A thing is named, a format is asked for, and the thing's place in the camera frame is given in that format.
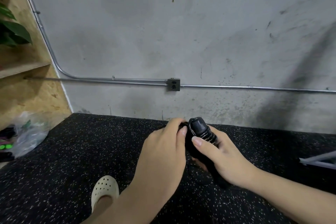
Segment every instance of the person's left hand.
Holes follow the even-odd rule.
[[[182,118],[171,119],[165,128],[154,131],[145,140],[130,187],[157,212],[177,189],[186,166],[184,141],[187,127],[179,132]]]

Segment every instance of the gray wall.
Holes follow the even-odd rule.
[[[77,76],[336,90],[336,0],[34,0]],[[65,84],[74,111],[336,133],[336,96]]]

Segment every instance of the black hair dryer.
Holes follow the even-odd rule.
[[[201,117],[191,118],[189,122],[183,122],[180,124],[179,129],[187,126],[188,131],[185,136],[185,148],[194,158],[197,158],[202,162],[208,169],[209,173],[212,175],[214,183],[220,188],[226,189],[230,186],[226,180],[224,180],[215,168],[214,163],[204,154],[200,153],[194,146],[191,138],[193,136],[200,137],[205,141],[208,141],[218,147],[217,136],[211,132],[209,126]]]

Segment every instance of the clear plastic bag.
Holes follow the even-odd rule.
[[[17,139],[10,151],[15,158],[32,151],[48,135],[50,124],[40,113],[23,112],[12,122],[15,125]]]

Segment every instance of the metal conduit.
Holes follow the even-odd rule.
[[[28,0],[35,16],[38,27],[44,41],[49,49],[51,58],[56,68],[69,78],[39,78],[31,77],[26,79],[37,80],[49,80],[49,81],[62,81],[62,82],[88,82],[88,83],[114,83],[114,84],[128,84],[128,85],[147,85],[147,86],[167,86],[166,79],[136,79],[136,78],[91,78],[91,77],[79,77],[64,71],[59,65],[55,53],[51,47],[48,36],[44,30],[42,22],[40,20],[40,12],[36,10],[36,6],[33,0]],[[336,94],[335,90],[311,90],[311,89],[286,89],[286,88],[273,88],[273,87],[254,87],[254,86],[221,86],[221,85],[193,85],[193,84],[181,84],[181,88],[212,88],[212,89],[226,89],[226,90],[273,90],[273,91],[286,91],[286,92],[302,92],[302,93],[328,93]]]

